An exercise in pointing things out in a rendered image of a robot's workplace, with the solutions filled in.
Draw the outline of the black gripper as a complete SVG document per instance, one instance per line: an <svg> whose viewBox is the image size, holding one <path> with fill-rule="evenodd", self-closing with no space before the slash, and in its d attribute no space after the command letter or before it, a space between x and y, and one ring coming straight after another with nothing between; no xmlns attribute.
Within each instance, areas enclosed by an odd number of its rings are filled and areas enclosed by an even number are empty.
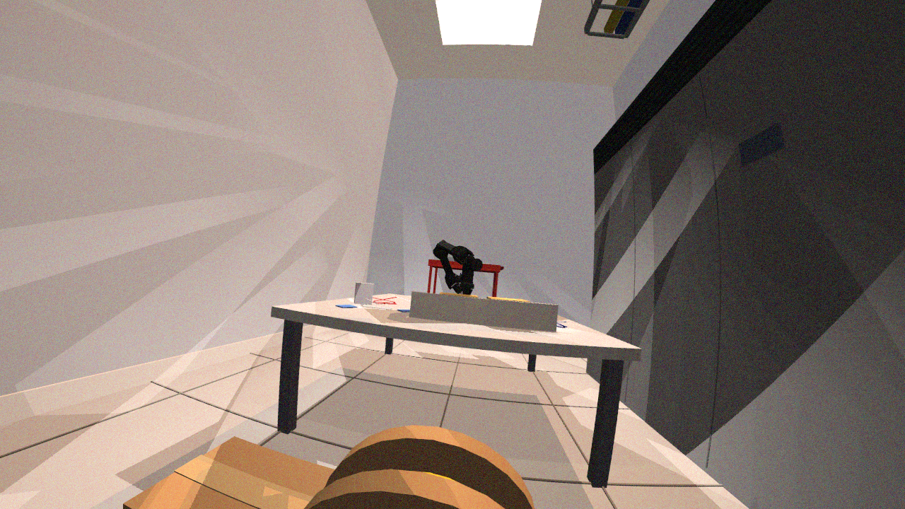
<svg viewBox="0 0 905 509"><path fill-rule="evenodd" d="M462 271L461 290L463 294L471 294L473 288L473 271Z"/></svg>

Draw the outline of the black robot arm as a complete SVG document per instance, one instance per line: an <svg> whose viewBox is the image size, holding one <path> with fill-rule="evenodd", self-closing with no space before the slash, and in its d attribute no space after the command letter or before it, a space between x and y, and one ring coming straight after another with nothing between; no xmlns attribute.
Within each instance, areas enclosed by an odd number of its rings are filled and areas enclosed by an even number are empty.
<svg viewBox="0 0 905 509"><path fill-rule="evenodd" d="M479 259L475 259L473 252L468 250L465 246L454 246L448 244L448 242L444 240L440 241L436 247L434 247L433 254L434 257L440 259L440 263L443 265L445 273L444 279L448 288L453 288L456 294L462 292L462 275L453 273L452 268L450 268L448 254L452 255L453 259L462 265L463 271L479 271L484 266L484 263Z"/></svg>

